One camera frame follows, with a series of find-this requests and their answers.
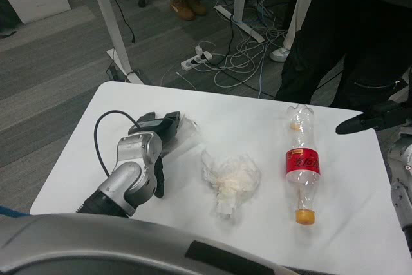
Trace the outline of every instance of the power strip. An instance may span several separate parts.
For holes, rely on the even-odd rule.
[[[199,66],[200,64],[204,64],[205,62],[211,60],[213,58],[213,55],[210,54],[208,51],[204,51],[203,55],[206,56],[206,59],[202,59],[200,58],[199,55],[196,55],[192,58],[187,59],[186,61],[182,61],[181,65],[182,65],[182,69],[189,71],[192,68],[195,68],[197,66]]]

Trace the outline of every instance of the crumpled plastic bag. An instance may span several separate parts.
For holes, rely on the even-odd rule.
[[[229,157],[217,163],[206,151],[201,154],[203,178],[217,192],[216,212],[233,215],[244,201],[259,187],[261,172],[248,155]]]

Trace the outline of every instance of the white table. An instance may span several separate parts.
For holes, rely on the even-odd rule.
[[[281,265],[333,274],[412,274],[375,132],[335,134],[336,125],[355,111],[313,107],[322,172],[317,222],[311,227],[294,222],[284,186],[288,106],[107,82],[97,90],[30,212],[74,212],[105,179],[93,145],[93,128],[101,114],[120,109],[137,118],[149,111],[163,116],[179,110],[199,124],[212,153],[249,154],[262,172],[262,183],[234,221],[218,218],[214,191],[201,177],[199,146],[178,158],[165,158],[164,198],[153,197],[134,218],[189,231]],[[108,169],[130,125],[122,115],[100,123],[98,142]]]

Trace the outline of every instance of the floor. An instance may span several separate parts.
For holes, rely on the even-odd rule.
[[[191,89],[177,71],[199,91],[258,96],[245,86],[217,87],[213,73],[180,69],[200,40],[212,41],[217,52],[226,53],[230,26],[212,10],[207,17],[184,23],[170,11],[169,0],[149,0],[145,8],[137,6],[138,0],[118,1],[136,33],[132,44],[114,6],[131,66],[145,84]],[[205,3],[212,8],[216,0]],[[108,80],[105,71],[111,59],[106,50],[112,45],[96,0],[71,0],[70,5],[72,10],[22,25],[14,36],[0,40],[0,205],[21,212],[29,212],[93,94]],[[239,42],[238,31],[234,42]],[[340,68],[333,69],[324,81]],[[265,59],[265,92],[276,94],[281,69],[282,64]],[[220,78],[221,83],[233,82]],[[256,75],[249,84],[257,88],[258,79]],[[336,78],[319,90],[312,104],[328,105],[338,82]],[[397,100],[405,98],[405,91],[396,96]],[[384,155],[396,138],[397,128],[379,133]]]

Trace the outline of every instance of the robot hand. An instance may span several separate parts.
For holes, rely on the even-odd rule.
[[[155,119],[148,113],[138,119],[129,135],[117,146],[117,162],[113,172],[84,202],[78,213],[132,216],[136,208],[153,195],[164,194],[163,164],[160,154],[163,143],[177,133],[180,112]]]

